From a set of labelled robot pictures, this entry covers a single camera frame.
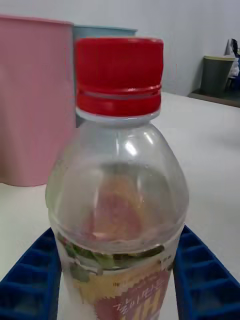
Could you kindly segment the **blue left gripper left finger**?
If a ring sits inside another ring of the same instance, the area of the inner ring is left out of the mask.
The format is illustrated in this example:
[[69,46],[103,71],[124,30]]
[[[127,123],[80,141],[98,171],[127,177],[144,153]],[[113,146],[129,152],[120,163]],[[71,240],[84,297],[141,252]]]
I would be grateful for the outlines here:
[[61,274],[55,236],[49,228],[1,280],[0,319],[57,319]]

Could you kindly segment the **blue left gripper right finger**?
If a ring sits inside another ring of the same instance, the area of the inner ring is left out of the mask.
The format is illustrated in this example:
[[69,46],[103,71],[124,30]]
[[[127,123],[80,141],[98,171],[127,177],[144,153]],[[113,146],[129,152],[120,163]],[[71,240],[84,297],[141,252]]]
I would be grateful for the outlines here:
[[240,284],[201,239],[184,226],[173,266],[180,320],[239,320]]

